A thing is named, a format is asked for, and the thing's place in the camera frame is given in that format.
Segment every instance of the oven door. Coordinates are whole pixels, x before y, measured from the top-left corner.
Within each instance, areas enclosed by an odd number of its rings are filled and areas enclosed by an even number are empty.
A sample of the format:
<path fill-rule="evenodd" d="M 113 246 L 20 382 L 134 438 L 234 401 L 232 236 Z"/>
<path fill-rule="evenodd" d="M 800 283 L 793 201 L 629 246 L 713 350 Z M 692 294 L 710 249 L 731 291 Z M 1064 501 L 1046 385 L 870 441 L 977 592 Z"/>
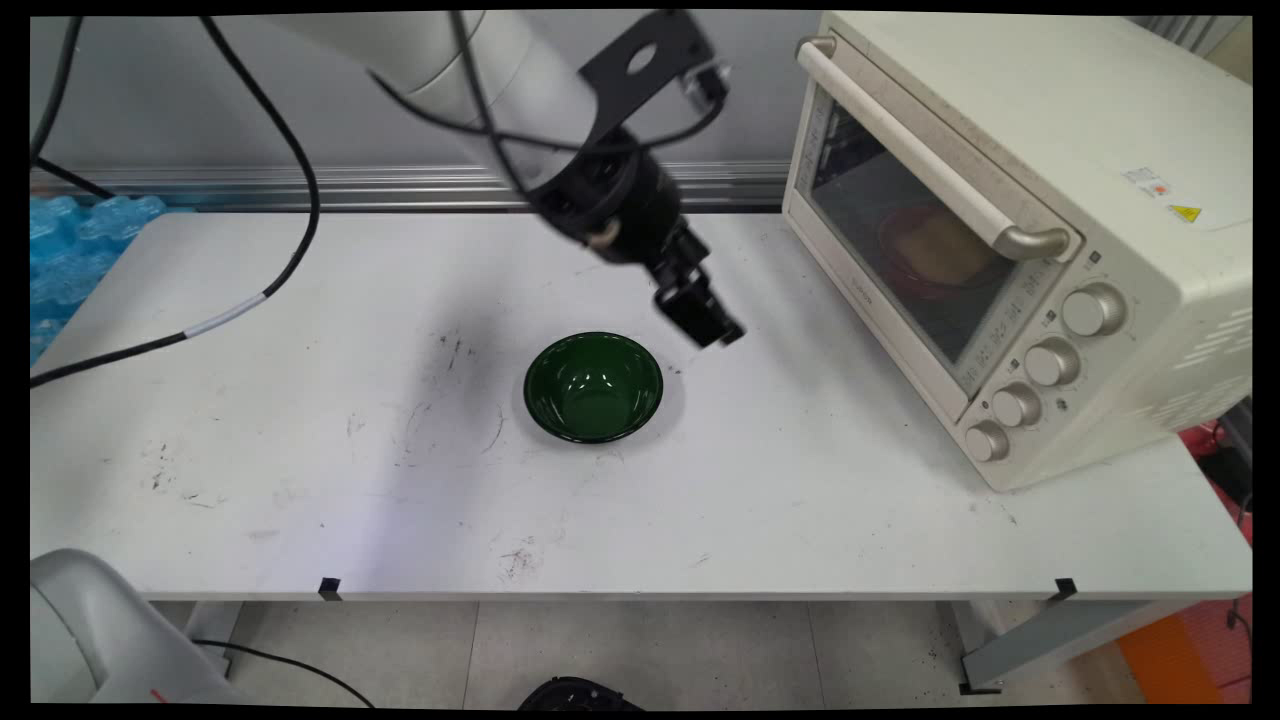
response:
<path fill-rule="evenodd" d="M 783 213 L 956 421 L 1016 363 L 1009 345 L 1083 238 L 838 36 L 799 61 L 813 82 Z"/>

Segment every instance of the oven knob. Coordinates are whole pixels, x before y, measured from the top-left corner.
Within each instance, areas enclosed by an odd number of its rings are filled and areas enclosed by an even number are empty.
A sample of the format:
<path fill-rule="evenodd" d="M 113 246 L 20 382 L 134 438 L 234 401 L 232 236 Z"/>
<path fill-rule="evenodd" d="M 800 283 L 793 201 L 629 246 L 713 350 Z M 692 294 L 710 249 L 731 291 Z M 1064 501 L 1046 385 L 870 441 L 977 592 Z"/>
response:
<path fill-rule="evenodd" d="M 1062 322 L 1075 334 L 1111 334 L 1120 329 L 1124 314 L 1124 299 L 1102 283 L 1084 286 L 1062 301 Z"/>
<path fill-rule="evenodd" d="M 969 448 L 969 455 L 978 462 L 1004 460 L 1009 456 L 1009 436 L 991 420 L 983 420 L 965 430 L 964 443 Z"/>
<path fill-rule="evenodd" d="M 1027 377 L 1038 386 L 1065 386 L 1080 374 L 1080 355 L 1059 337 L 1032 346 L 1023 361 Z"/>
<path fill-rule="evenodd" d="M 1039 420 L 1039 398 L 1023 383 L 997 389 L 996 395 L 991 396 L 991 409 L 1000 424 L 1006 428 L 1034 425 Z"/>

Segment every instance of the table leg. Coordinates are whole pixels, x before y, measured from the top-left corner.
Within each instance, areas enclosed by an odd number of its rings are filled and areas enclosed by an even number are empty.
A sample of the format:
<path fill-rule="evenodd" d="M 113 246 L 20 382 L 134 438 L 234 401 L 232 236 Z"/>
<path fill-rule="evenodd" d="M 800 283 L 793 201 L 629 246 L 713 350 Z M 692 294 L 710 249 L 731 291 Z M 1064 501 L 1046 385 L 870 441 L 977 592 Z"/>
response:
<path fill-rule="evenodd" d="M 243 602 L 212 602 L 201 601 L 191 610 L 191 618 L 183 634 L 188 638 L 205 641 L 230 642 L 232 630 L 236 629 L 236 620 L 239 619 L 239 610 Z M 232 660 L 227 657 L 227 648 L 201 647 L 221 669 L 223 675 L 230 670 Z"/>
<path fill-rule="evenodd" d="M 995 689 L 1034 675 L 1178 612 L 1192 601 L 1064 600 L 1047 603 L 1007 630 L 989 601 L 952 603 L 965 643 L 963 664 L 972 691 Z"/>

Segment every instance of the oven handle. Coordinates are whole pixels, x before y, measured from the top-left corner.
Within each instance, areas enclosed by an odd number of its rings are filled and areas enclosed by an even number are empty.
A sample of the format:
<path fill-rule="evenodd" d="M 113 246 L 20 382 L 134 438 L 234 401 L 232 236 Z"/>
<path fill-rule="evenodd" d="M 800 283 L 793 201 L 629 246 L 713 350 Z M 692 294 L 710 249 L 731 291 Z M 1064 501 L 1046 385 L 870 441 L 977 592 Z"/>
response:
<path fill-rule="evenodd" d="M 1019 228 L 1000 208 L 992 205 L 960 173 L 929 150 L 920 138 L 897 122 L 865 90 L 840 69 L 823 51 L 835 54 L 835 42 L 826 37 L 805 38 L 796 59 L 809 76 L 835 97 L 906 169 L 920 179 L 947 208 L 969 225 L 992 250 L 1010 260 L 1055 258 L 1066 251 L 1071 236 L 1064 228 L 1028 232 Z"/>

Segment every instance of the ventilation slots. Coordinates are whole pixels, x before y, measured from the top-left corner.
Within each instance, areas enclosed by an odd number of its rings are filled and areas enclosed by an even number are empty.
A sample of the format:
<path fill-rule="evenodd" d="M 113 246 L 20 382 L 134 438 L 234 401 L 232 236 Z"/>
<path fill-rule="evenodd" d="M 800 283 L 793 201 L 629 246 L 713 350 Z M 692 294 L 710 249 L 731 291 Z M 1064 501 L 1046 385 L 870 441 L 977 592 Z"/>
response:
<path fill-rule="evenodd" d="M 1201 342 L 1192 346 L 1171 369 L 1181 370 L 1207 363 L 1219 355 L 1230 355 L 1253 347 L 1253 307 L 1244 307 L 1228 315 Z"/>
<path fill-rule="evenodd" d="M 1220 380 L 1203 392 L 1188 392 L 1170 398 L 1151 414 L 1151 419 L 1170 430 L 1181 430 L 1226 413 L 1253 384 L 1249 375 Z"/>

